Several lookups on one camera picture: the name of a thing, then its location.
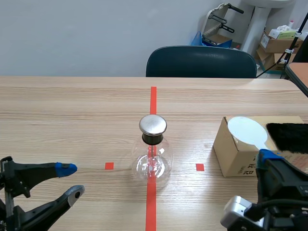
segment black lid band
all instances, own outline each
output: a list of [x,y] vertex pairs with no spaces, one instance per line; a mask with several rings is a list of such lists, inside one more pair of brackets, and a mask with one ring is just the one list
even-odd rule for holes
[[142,135],[142,140],[148,144],[148,145],[157,145],[159,144],[161,141],[163,141],[163,135],[159,135],[159,136],[148,136],[146,134]]

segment dark green chair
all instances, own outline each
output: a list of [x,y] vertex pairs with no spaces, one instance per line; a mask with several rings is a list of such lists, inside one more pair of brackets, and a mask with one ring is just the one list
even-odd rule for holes
[[256,78],[254,58],[243,51],[201,46],[162,47],[146,66],[147,77]]

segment floor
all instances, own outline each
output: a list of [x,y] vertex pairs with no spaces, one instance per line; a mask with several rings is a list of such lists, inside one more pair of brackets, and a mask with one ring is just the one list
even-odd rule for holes
[[[257,76],[259,74],[262,73],[262,69],[261,68],[258,68],[257,70]],[[261,75],[259,78],[280,78],[280,75],[275,75],[275,74],[267,74],[267,73],[264,73],[263,75]]]

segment gray wall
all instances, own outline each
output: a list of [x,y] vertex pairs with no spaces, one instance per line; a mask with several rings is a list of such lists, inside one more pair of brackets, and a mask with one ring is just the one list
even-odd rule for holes
[[[190,44],[203,16],[222,2],[2,0],[0,75],[144,76],[155,49]],[[248,25],[253,7],[244,7]],[[241,40],[240,25],[233,27]]]

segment white sink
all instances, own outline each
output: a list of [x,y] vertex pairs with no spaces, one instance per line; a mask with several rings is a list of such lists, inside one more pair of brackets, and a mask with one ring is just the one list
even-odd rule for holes
[[295,0],[244,0],[249,5],[263,8],[283,8]]

